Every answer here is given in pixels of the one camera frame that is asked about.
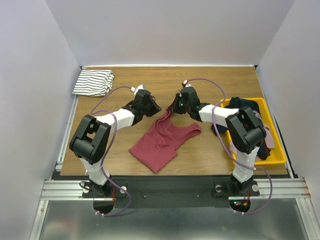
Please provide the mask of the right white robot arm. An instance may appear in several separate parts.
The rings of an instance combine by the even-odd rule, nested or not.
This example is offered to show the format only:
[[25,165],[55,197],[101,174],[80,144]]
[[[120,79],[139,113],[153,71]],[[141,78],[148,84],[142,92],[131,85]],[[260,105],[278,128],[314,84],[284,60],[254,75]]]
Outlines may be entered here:
[[227,128],[237,149],[236,157],[231,158],[235,162],[230,180],[231,192],[242,195],[249,190],[253,184],[256,155],[266,137],[264,126],[253,110],[248,106],[225,108],[201,102],[192,86],[182,88],[168,109],[175,114],[188,114],[198,122]]

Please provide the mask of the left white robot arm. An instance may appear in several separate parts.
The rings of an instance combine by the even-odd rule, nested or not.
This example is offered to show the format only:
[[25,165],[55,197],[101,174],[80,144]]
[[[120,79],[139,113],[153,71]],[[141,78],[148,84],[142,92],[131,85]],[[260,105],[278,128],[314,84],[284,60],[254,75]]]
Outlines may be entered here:
[[[114,189],[109,181],[110,174],[103,164],[106,153],[110,150],[115,137],[108,142],[112,133],[139,123],[144,116],[152,117],[162,109],[156,104],[151,93],[143,88],[132,88],[134,99],[117,111],[92,110],[80,121],[70,143],[69,149],[80,159],[90,182],[83,188],[100,197],[110,196]],[[94,117],[93,114],[107,113]]]

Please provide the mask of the black white striped tank top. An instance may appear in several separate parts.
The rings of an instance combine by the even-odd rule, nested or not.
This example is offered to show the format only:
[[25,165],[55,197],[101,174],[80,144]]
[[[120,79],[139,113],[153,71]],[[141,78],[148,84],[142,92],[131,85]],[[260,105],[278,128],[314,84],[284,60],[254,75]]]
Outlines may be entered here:
[[105,96],[112,89],[114,78],[112,70],[81,70],[72,94],[89,97]]

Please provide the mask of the maroon tank top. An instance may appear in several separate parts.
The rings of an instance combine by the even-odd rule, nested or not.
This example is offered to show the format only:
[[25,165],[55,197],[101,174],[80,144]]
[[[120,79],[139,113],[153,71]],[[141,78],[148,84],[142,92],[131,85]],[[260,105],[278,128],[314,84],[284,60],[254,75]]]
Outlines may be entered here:
[[177,150],[190,138],[202,133],[197,123],[176,126],[172,123],[173,113],[166,109],[146,133],[128,150],[129,153],[153,173],[159,172],[174,159]]

